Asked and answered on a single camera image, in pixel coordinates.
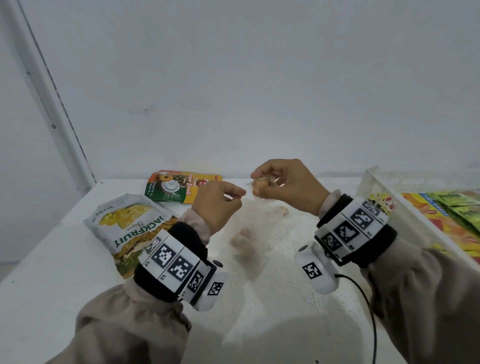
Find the white table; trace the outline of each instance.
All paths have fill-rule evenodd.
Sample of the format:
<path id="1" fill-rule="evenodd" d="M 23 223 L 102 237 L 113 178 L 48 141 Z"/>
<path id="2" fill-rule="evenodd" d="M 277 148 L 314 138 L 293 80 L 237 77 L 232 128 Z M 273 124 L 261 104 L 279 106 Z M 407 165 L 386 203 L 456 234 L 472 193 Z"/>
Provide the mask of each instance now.
<path id="1" fill-rule="evenodd" d="M 244 186 L 247 180 L 229 180 Z M 330 189 L 355 193 L 359 179 L 321 179 Z M 42 363 L 74 333 L 77 312 L 90 299 L 122 283 L 111 255 L 82 220 L 97 205 L 125 193 L 143 194 L 146 180 L 97 184 L 0 283 L 0 361 Z M 168 204 L 178 216 L 188 205 Z M 294 250 L 311 240 L 316 219 L 292 208 L 271 236 L 264 262 L 242 265 L 219 255 L 222 232 L 208 246 L 230 271 L 215 307 L 185 311 L 193 322 L 184 363 L 369 363 L 373 333 L 365 302 L 347 281 L 327 296 L 313 291 L 294 265 Z M 349 264 L 341 269 L 365 289 Z M 382 328 L 378 363 L 404 363 Z"/>

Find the hand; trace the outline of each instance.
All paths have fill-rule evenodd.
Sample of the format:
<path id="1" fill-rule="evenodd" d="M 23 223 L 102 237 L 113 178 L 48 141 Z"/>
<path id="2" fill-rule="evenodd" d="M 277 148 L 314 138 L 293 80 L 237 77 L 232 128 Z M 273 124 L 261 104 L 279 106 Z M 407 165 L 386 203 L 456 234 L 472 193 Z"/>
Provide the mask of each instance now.
<path id="1" fill-rule="evenodd" d="M 210 180 L 198 189 L 192 210 L 204 219 L 210 229 L 210 235 L 213 235 L 240 209 L 240 199 L 246 193 L 243 188 L 230 182 Z"/>
<path id="2" fill-rule="evenodd" d="M 284 201 L 315 216 L 330 194 L 299 159 L 271 159 L 251 174 L 254 179 L 264 176 L 278 177 L 277 186 L 254 189 L 255 196 Z"/>

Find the black cable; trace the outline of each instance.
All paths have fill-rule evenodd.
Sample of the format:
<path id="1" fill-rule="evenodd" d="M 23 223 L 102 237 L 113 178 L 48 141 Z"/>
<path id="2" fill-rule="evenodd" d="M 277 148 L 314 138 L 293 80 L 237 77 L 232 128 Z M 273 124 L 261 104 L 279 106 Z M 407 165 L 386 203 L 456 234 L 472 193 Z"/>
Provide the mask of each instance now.
<path id="1" fill-rule="evenodd" d="M 363 298 L 367 302 L 368 310 L 370 311 L 370 316 L 372 316 L 372 324 L 373 324 L 373 359 L 372 359 L 372 364 L 375 364 L 375 360 L 377 359 L 377 326 L 375 325 L 375 317 L 373 316 L 373 311 L 372 311 L 372 308 L 370 307 L 370 302 L 368 301 L 367 295 L 365 294 L 363 289 L 360 288 L 359 284 L 357 282 L 355 282 L 349 276 L 344 276 L 343 274 L 335 274 L 335 277 L 346 278 L 349 281 L 351 281 L 353 284 L 355 284 L 357 286 L 357 288 L 360 290 L 361 294 L 363 295 Z"/>

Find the white wall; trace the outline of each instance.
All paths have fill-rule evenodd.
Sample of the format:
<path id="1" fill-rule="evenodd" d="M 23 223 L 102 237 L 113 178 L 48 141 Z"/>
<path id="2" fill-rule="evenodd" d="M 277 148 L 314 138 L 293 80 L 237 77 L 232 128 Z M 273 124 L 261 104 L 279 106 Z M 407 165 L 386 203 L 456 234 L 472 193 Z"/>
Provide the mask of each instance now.
<path id="1" fill-rule="evenodd" d="M 20 0 L 93 174 L 479 159 L 478 0 Z"/>
<path id="2" fill-rule="evenodd" d="M 24 258 L 80 199 L 0 27 L 0 265 Z"/>

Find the white tracking device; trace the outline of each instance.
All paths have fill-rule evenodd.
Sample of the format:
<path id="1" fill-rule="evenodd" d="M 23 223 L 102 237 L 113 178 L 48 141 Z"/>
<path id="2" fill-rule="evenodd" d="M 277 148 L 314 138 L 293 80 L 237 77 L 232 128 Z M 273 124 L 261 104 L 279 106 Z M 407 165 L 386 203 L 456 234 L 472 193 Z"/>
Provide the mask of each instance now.
<path id="1" fill-rule="evenodd" d="M 140 264 L 197 311 L 210 310 L 228 280 L 219 261 L 201 260 L 166 230 L 138 257 Z"/>
<path id="2" fill-rule="evenodd" d="M 316 241 L 301 247 L 295 261 L 315 291 L 328 294 L 338 288 L 339 266 L 369 242 L 388 222 L 388 216 L 361 197 L 355 198 L 339 214 L 315 232 Z"/>

